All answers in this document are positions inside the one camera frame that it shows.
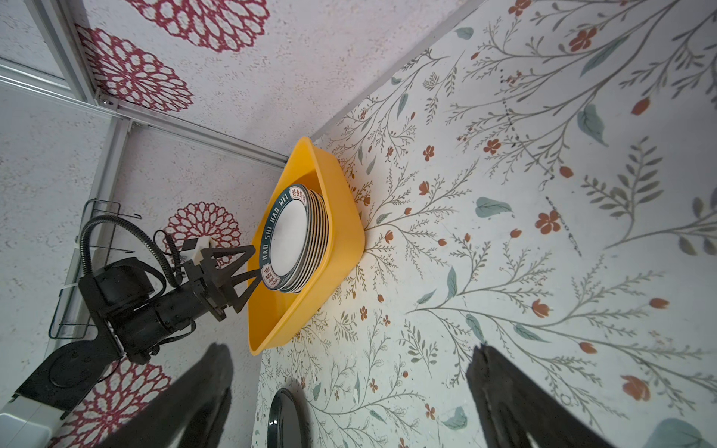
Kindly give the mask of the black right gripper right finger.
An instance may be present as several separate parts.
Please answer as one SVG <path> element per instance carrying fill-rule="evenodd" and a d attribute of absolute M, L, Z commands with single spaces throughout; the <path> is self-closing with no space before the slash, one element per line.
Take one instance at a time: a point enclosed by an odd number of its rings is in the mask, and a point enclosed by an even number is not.
<path fill-rule="evenodd" d="M 466 380 L 488 447 L 609 447 L 495 347 L 474 347 Z"/>

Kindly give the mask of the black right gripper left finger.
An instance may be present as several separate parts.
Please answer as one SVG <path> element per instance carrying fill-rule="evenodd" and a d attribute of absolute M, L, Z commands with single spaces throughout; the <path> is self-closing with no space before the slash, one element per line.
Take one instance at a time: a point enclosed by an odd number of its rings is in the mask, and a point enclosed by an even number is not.
<path fill-rule="evenodd" d="M 194 366 L 101 447 L 217 447 L 231 409 L 233 362 L 213 343 Z"/>

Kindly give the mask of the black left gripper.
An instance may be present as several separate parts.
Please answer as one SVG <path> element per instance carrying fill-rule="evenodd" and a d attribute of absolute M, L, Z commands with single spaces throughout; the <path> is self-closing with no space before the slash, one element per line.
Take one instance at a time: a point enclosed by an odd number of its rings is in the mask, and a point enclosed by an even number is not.
<path fill-rule="evenodd" d="M 199 317 L 226 319 L 226 309 L 242 312 L 261 285 L 259 270 L 237 274 L 256 254 L 254 246 L 204 248 L 199 264 L 186 261 L 187 281 L 162 296 L 162 324 L 169 334 L 186 329 Z"/>

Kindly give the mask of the small green-rim lettered plate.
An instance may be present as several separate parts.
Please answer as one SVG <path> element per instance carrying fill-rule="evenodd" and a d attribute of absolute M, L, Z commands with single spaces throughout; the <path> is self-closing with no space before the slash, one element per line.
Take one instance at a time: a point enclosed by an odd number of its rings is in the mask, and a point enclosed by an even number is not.
<path fill-rule="evenodd" d="M 268 289 L 281 289 L 294 276 L 307 245 L 309 224 L 307 188 L 288 186 L 269 207 L 261 232 L 260 271 Z"/>

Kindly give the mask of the large white clover-emblem plate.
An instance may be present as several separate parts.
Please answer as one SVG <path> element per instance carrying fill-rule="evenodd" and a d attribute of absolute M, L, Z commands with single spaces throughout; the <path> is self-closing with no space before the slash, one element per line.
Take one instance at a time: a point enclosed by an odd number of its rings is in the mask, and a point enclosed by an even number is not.
<path fill-rule="evenodd" d="M 315 258 L 317 257 L 317 254 L 319 253 L 319 241 L 320 241 L 320 235 L 322 231 L 322 218 L 321 218 L 321 209 L 319 204 L 319 196 L 313 191 L 310 190 L 310 196 L 312 198 L 312 218 L 314 219 L 312 221 L 312 227 L 311 227 L 311 235 L 310 235 L 310 244 L 308 248 L 308 252 L 306 257 L 304 258 L 304 263 L 302 264 L 302 268 L 300 270 L 300 276 L 294 285 L 293 292 L 299 293 L 304 288 L 305 284 L 308 282 L 309 277 L 311 276 L 310 271 L 312 266 L 314 265 Z"/>

